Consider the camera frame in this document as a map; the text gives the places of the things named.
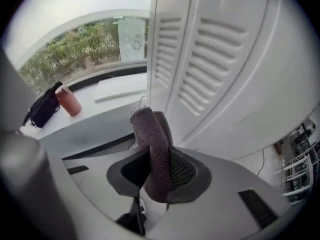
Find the black vent slot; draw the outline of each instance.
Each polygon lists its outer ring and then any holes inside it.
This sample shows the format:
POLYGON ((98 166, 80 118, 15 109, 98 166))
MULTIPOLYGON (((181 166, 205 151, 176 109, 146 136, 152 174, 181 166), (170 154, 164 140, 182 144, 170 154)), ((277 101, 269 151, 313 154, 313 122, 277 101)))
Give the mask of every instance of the black vent slot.
POLYGON ((68 171, 68 173, 69 173, 70 175, 72 175, 72 174, 78 174, 78 173, 84 172, 84 171, 86 171, 86 170, 89 170, 89 168, 86 167, 86 166, 84 166, 84 165, 67 169, 67 171, 68 171))
POLYGON ((249 189, 238 194, 262 229, 277 220, 277 215, 254 190, 249 189))

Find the white surface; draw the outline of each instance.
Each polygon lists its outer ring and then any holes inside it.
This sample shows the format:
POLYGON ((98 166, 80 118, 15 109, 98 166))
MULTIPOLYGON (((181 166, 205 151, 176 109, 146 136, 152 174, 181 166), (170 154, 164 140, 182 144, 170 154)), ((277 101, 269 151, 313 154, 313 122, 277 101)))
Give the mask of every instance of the white surface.
POLYGON ((144 223, 145 232, 148 233, 158 221, 165 215, 167 204, 153 201, 145 189, 140 189, 140 198, 144 202, 146 221, 144 223))
POLYGON ((113 16, 149 17, 151 0, 25 0, 3 34, 18 70, 39 48, 72 28, 113 16))
POLYGON ((124 230, 97 209, 78 188, 59 157, 49 155, 48 158, 57 191, 70 213, 79 240, 143 239, 129 230, 124 230))
MULTIPOLYGON (((158 0, 153 54, 157 15, 184 17, 175 1, 158 0)), ((176 146, 241 158, 286 136, 319 103, 319 39, 295 0, 191 0, 185 29, 167 91, 154 81, 155 63, 148 67, 151 107, 165 110, 176 146)))
POLYGON ((205 164, 212 181, 193 202, 170 204, 164 217, 146 234, 148 239, 239 240, 252 236, 261 228, 238 195, 243 190, 254 189, 279 217, 291 208, 280 192, 242 166, 178 149, 205 164))
POLYGON ((101 80, 94 92, 96 103, 147 91, 147 73, 124 75, 101 80))
POLYGON ((119 48, 122 62, 145 58, 146 21, 140 18, 118 19, 119 48))
POLYGON ((112 142, 133 133, 130 111, 137 109, 146 92, 94 102, 98 84, 75 91, 81 112, 71 117, 63 107, 41 128, 28 121, 22 133, 40 141, 50 155, 67 157, 112 142))
POLYGON ((131 196, 120 195, 107 180, 107 171, 114 163, 134 153, 132 150, 97 157, 85 157, 63 161, 67 169, 86 166, 89 170, 72 174, 71 177, 94 206, 105 216, 116 221, 130 212, 134 202, 131 196))
POLYGON ((272 145, 264 149, 264 157, 263 151, 261 150, 254 154, 233 160, 233 162, 242 165, 255 175, 258 174, 263 166, 259 177, 274 186, 277 190, 282 191, 279 182, 281 181, 283 156, 278 155, 272 145))

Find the black cable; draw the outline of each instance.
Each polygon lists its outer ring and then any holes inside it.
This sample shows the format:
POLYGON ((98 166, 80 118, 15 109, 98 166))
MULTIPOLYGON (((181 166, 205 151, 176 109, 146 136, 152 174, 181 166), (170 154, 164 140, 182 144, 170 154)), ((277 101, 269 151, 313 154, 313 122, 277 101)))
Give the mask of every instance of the black cable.
POLYGON ((259 173, 261 172, 261 170, 264 168, 265 166, 265 150, 262 149, 262 153, 263 153, 263 164, 262 164, 262 167, 260 169, 260 171, 258 172, 257 176, 259 176, 259 173))

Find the white lid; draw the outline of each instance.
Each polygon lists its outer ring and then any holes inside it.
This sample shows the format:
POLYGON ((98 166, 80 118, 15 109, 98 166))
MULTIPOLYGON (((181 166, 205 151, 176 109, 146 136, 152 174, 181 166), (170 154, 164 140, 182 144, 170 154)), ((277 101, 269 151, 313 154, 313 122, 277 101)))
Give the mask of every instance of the white lid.
POLYGON ((66 92, 69 91, 68 86, 66 86, 65 84, 59 86, 56 90, 55 90, 55 94, 58 94, 59 92, 61 92, 61 90, 65 90, 66 92))

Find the tree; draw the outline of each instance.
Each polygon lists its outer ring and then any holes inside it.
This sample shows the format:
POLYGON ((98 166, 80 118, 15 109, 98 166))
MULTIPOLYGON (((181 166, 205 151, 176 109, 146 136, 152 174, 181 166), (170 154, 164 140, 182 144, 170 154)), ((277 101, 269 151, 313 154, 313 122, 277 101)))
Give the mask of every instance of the tree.
MULTIPOLYGON (((145 40, 148 28, 149 21, 146 20, 145 40)), ((72 78, 72 74, 85 70, 88 57, 98 65, 117 61, 119 55, 118 25, 113 19, 95 21, 53 38, 23 65, 19 74, 38 94, 55 82, 72 78)))

